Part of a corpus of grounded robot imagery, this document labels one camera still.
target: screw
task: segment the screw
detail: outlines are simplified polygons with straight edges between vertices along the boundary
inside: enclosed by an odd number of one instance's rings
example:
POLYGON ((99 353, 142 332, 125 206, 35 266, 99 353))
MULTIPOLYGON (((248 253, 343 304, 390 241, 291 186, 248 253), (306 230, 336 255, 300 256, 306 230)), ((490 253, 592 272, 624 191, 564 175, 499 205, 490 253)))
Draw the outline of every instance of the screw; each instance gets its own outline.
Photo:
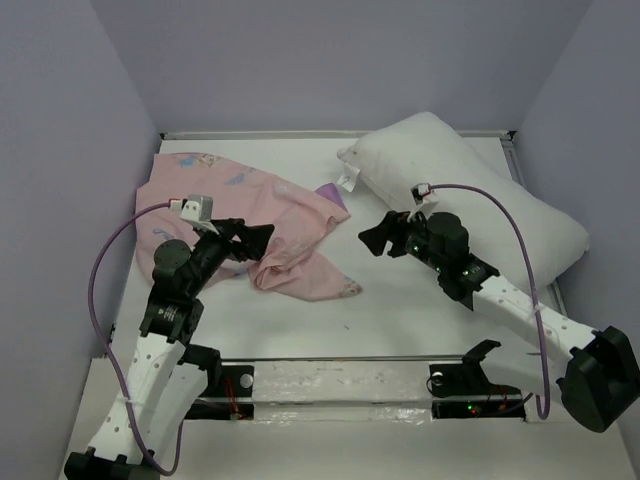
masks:
POLYGON ((253 377, 248 373, 245 373, 240 377, 240 386, 242 388, 251 388, 253 385, 253 377))
POLYGON ((444 385, 444 374, 442 372, 433 372, 431 375, 431 383, 434 387, 441 387, 444 385))

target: pillow tag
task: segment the pillow tag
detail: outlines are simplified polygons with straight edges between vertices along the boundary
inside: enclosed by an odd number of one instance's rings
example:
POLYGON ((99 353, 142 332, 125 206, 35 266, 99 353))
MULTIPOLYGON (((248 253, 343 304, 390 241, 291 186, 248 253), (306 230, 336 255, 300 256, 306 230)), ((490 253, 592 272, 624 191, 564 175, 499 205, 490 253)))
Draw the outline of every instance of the pillow tag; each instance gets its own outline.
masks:
POLYGON ((353 165, 349 165, 348 163, 344 164, 344 171, 342 175, 338 179, 338 185, 344 188, 347 192, 353 192, 353 189, 356 187, 356 180, 358 179, 358 175, 360 174, 360 169, 354 167, 353 165))

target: wire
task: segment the wire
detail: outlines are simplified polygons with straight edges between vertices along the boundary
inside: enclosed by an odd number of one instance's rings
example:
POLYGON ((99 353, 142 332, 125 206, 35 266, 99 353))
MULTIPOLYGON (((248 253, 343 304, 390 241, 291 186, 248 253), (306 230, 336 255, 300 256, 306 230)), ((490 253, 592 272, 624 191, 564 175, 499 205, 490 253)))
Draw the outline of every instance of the wire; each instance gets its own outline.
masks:
POLYGON ((225 377, 224 390, 227 394, 227 399, 229 400, 229 411, 231 412, 231 415, 235 415, 237 420, 242 420, 245 416, 240 413, 240 408, 238 408, 238 403, 236 402, 236 394, 233 391, 233 383, 231 383, 231 379, 229 377, 225 377))
POLYGON ((493 385, 489 385, 489 395, 487 396, 487 399, 484 401, 484 403, 482 405, 480 405, 480 407, 478 407, 478 409, 477 409, 478 414, 474 418, 480 418, 480 417, 483 416, 482 412, 484 411, 485 407, 487 405, 489 405, 489 402, 491 401, 491 397, 493 397, 492 390, 493 390, 493 385))
POLYGON ((531 302, 533 306, 533 312, 536 318, 536 325, 538 327, 538 341, 540 343, 540 361, 542 364, 542 383, 544 389, 544 405, 541 403, 541 399, 538 395, 536 395, 536 407, 538 410, 538 417, 541 420, 546 420, 549 416, 549 411, 551 410, 551 385, 549 382, 549 359, 547 357, 547 340, 544 334, 544 325, 542 323, 542 315, 540 314, 539 307, 539 299, 538 299, 538 289, 536 288, 536 281, 533 276, 533 267, 531 266, 531 260, 529 258, 529 254, 527 253, 527 247, 524 244, 524 238, 522 238, 522 233, 518 228, 515 220, 511 216, 511 214, 507 211, 507 209, 500 203, 500 201, 491 195, 488 192, 485 192, 481 188, 472 187, 470 185, 461 185, 457 183, 441 183, 439 185, 430 185, 429 190, 444 190, 444 189, 454 189, 454 190, 468 190, 470 192, 479 193, 480 195, 488 198, 493 202, 493 204, 500 209, 500 211, 507 217, 507 220, 511 224, 514 233, 518 239, 518 243, 520 244, 520 250, 522 250, 522 257, 524 259, 524 264, 527 269, 527 277, 529 279, 529 288, 531 290, 531 302))
POLYGON ((431 387, 429 386, 430 383, 432 383, 431 382, 431 377, 427 378, 427 390, 431 394, 431 396, 433 397, 435 395, 433 394, 433 390, 431 390, 431 387))
POLYGON ((113 369, 116 373, 116 377, 118 377, 118 384, 120 384, 120 390, 122 391, 122 395, 127 399, 127 403, 125 403, 125 407, 127 409, 127 417, 129 418, 129 423, 131 424, 131 431, 133 433, 133 438, 135 439, 136 444, 138 445, 138 448, 142 452, 142 456, 144 457, 146 462, 149 465, 151 465, 151 467, 153 467, 155 470, 157 470, 161 475, 164 475, 166 477, 170 477, 171 475, 176 473, 176 470, 178 469, 178 464, 180 463, 180 448, 182 444, 183 423, 181 423, 180 427, 178 428, 178 439, 176 441, 176 455, 173 461, 173 467, 171 467, 170 470, 165 470, 160 466, 158 462, 155 461, 155 459, 153 458, 153 454, 149 451, 149 449, 144 444, 142 434, 140 433, 138 423, 136 422, 135 412, 133 411, 133 406, 131 405, 131 394, 129 393, 129 387, 127 386, 127 380, 124 376, 124 372, 122 371, 122 367, 120 367, 120 364, 118 363, 118 359, 113 353, 113 350, 111 350, 111 347, 109 346, 107 338, 105 337, 104 333, 102 333, 102 329, 100 328, 100 322, 98 322, 98 317, 96 315, 96 308, 95 308, 94 290, 95 290, 95 283, 96 283, 96 275, 98 273, 98 267, 100 267, 100 263, 102 262, 102 259, 104 258, 105 254, 107 253, 107 250, 109 249, 111 244, 115 241, 115 239, 118 238, 118 236, 125 230, 125 228, 127 228, 129 225, 134 223, 141 216, 149 212, 152 212, 154 210, 158 210, 160 208, 168 208, 169 205, 170 205, 169 203, 159 203, 157 205, 152 205, 150 207, 144 208, 116 229, 116 231, 109 237, 109 239, 106 241, 106 243, 100 250, 100 253, 98 253, 98 256, 96 257, 96 260, 93 264, 93 268, 91 269, 91 275, 89 276, 89 289, 88 289, 89 317, 91 318, 91 325, 93 326, 93 330, 95 331, 96 336, 98 337, 98 340, 102 345, 102 348, 104 349, 105 353, 107 354, 107 357, 111 361, 111 365, 113 365, 113 369))
POLYGON ((511 405, 509 408, 505 408, 504 410, 502 410, 500 412, 495 412, 495 413, 492 413, 490 415, 487 415, 487 417, 499 417, 500 415, 507 415, 508 413, 514 412, 514 411, 524 407, 525 403, 527 403, 529 400, 531 400, 531 397, 533 397, 533 393, 530 393, 529 395, 524 397, 521 402, 518 402, 515 405, 511 405))
POLYGON ((500 392, 502 393, 502 396, 504 397, 504 400, 502 401, 502 405, 500 405, 498 407, 498 411, 501 412, 502 410, 507 408, 507 402, 509 401, 509 397, 508 397, 506 388, 504 388, 502 385, 498 385, 498 388, 500 389, 500 392))

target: black base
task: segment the black base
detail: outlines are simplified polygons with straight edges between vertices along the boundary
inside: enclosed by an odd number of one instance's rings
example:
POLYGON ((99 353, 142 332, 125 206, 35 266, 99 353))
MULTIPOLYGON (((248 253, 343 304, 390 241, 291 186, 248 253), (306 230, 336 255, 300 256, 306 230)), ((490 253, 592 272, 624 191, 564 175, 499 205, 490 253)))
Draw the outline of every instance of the black base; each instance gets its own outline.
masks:
POLYGON ((436 420, 447 418, 526 418, 524 406, 510 410, 522 403, 522 400, 503 401, 499 394, 492 396, 495 400, 479 402, 451 402, 434 401, 431 405, 431 414, 436 420))
POLYGON ((504 395, 503 392, 507 395, 521 394, 520 390, 508 385, 500 390, 497 385, 493 385, 486 379, 484 373, 478 376, 475 368, 464 363, 437 363, 430 365, 429 370, 431 376, 427 387, 436 398, 489 397, 489 395, 501 398, 504 395))
MULTIPOLYGON (((203 399, 207 398, 227 398, 227 391, 225 385, 227 382, 231 382, 233 393, 236 399, 248 398, 251 399, 253 395, 253 384, 245 388, 241 385, 240 379, 243 375, 251 375, 253 377, 255 369, 251 365, 222 365, 222 371, 220 380, 216 383, 209 382, 206 390, 202 392, 203 399)), ((252 403, 237 403, 238 413, 242 419, 253 418, 254 405, 252 403)), ((224 402, 196 402, 191 406, 191 409, 187 413, 186 420, 232 420, 235 419, 232 416, 229 408, 229 403, 224 402)))
POLYGON ((160 473, 145 465, 127 465, 122 461, 105 460, 93 452, 71 453, 64 465, 68 480, 159 480, 160 473))
POLYGON ((640 397, 640 369, 631 343, 620 330, 594 332, 584 350, 573 348, 564 378, 562 404, 581 425, 604 432, 640 397))

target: black mount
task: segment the black mount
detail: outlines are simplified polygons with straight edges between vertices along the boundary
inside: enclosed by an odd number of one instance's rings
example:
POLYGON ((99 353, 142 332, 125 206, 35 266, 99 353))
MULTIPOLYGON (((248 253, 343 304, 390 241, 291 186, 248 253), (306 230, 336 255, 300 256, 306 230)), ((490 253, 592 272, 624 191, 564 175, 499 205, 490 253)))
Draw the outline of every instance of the black mount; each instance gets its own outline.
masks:
POLYGON ((429 365, 429 379, 432 380, 434 375, 438 379, 431 382, 432 395, 436 398, 447 398, 484 395, 489 392, 492 385, 482 371, 480 362, 491 350, 499 347, 500 342, 483 340, 462 357, 461 363, 429 365))
MULTIPOLYGON (((220 384, 222 362, 213 348, 191 345, 191 338, 204 307, 196 297, 227 258, 236 261, 260 260, 275 227, 247 227, 242 219, 212 220, 214 231, 196 230, 200 236, 193 251, 182 240, 168 240, 154 254, 154 285, 151 288, 140 332, 180 342, 185 353, 178 362, 197 365, 207 372, 207 390, 220 384)), ((64 467, 68 480, 158 480, 160 474, 144 460, 127 463, 125 456, 115 461, 95 456, 92 449, 71 453, 64 467)))
MULTIPOLYGON (((418 212, 388 212, 380 225, 358 235, 377 257, 391 242, 388 255, 407 253, 439 273, 438 284, 452 299, 473 310, 473 292, 498 270, 469 251, 469 232, 460 219, 441 212, 428 219, 418 212)), ((628 337, 613 327, 593 332, 595 338, 584 349, 573 348, 564 378, 558 380, 562 403, 571 416, 594 432, 604 432, 629 406, 640 398, 640 369, 628 337)), ((488 381, 481 368, 484 356, 499 347, 485 341, 463 359, 461 370, 472 374, 478 385, 488 381)))

